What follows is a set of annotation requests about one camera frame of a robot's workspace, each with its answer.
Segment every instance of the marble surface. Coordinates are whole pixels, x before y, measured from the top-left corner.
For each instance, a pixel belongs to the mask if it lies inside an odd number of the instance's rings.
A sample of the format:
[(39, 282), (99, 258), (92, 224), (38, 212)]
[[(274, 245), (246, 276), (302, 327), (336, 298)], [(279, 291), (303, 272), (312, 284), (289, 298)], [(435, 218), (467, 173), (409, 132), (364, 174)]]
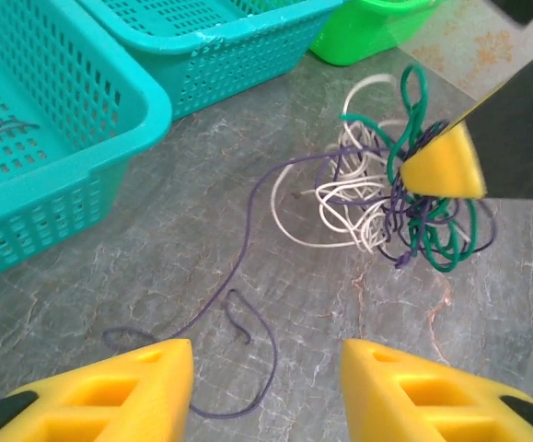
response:
[(401, 49), (481, 99), (533, 59), (533, 21), (521, 28), (486, 0), (447, 0)]
[[(110, 217), (0, 275), (0, 397), (109, 357), (102, 331), (128, 323), (160, 336), (184, 325), (224, 280), (242, 241), (251, 186), (272, 166), (320, 152), (338, 133), (345, 94), (364, 76), (399, 75), (412, 58), (385, 52), (349, 68), (307, 56), (297, 69), (173, 125), (133, 161)], [(432, 73), (430, 118), (455, 117), (473, 100)], [(354, 110), (398, 116), (384, 88)], [(315, 165), (281, 189), (281, 214), (305, 240), (329, 240), (313, 200)], [(533, 346), (533, 203), (491, 202), (496, 244), (450, 275), (421, 259), (396, 271), (355, 250), (306, 250), (276, 228), (272, 181), (256, 200), (249, 255), (231, 287), (272, 325), (277, 376), (260, 409), (232, 421), (190, 414), (189, 441), (343, 441), (342, 341), (365, 337), (519, 385)], [(272, 348), (239, 304), (250, 345), (217, 303), (187, 336), (195, 353), (193, 402), (212, 412), (247, 405), (265, 382)]]

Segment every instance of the green wire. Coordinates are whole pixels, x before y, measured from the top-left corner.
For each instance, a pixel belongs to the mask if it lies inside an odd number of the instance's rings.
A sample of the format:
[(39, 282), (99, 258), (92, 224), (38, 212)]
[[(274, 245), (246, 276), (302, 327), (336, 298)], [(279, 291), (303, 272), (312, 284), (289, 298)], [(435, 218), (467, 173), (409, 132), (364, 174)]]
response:
[[(415, 103), (411, 103), (411, 98), (407, 90), (410, 83), (411, 75), (415, 75), (420, 90), (420, 99)], [(396, 179), (395, 159), (403, 160), (405, 158), (405, 149), (413, 149), (420, 135), (423, 133), (423, 120), (428, 109), (428, 84), (423, 73), (423, 69), (418, 64), (410, 64), (403, 71), (400, 80), (401, 101), (407, 112), (409, 120), (403, 134), (397, 141), (392, 141), (391, 137), (383, 131), (378, 124), (364, 115), (358, 114), (343, 114), (341, 119), (349, 122), (362, 122), (367, 127), (375, 131), (381, 140), (387, 145), (387, 178), (392, 185)], [(408, 194), (406, 202), (410, 205), (420, 205), (421, 195)], [(430, 210), (427, 214), (427, 222), (423, 229), (423, 237), (421, 235), (421, 218), (415, 217), (408, 221), (408, 232), (411, 239), (410, 249), (412, 256), (417, 254), (418, 245), (423, 244), (423, 256), (430, 262), (430, 264), (439, 272), (452, 272), (457, 265), (466, 260), (477, 248), (478, 236), (478, 217), (475, 203), (471, 200), (464, 200), (470, 217), (470, 242), (464, 246), (465, 242), (460, 241), (459, 233), (460, 227), (458, 223), (451, 219), (446, 223), (448, 238), (445, 242), (441, 241), (438, 227), (433, 226), (433, 222), (439, 222), (441, 219), (448, 219), (451, 214), (448, 212), (448, 206), (451, 203), (449, 198), (436, 198), (431, 202)]]

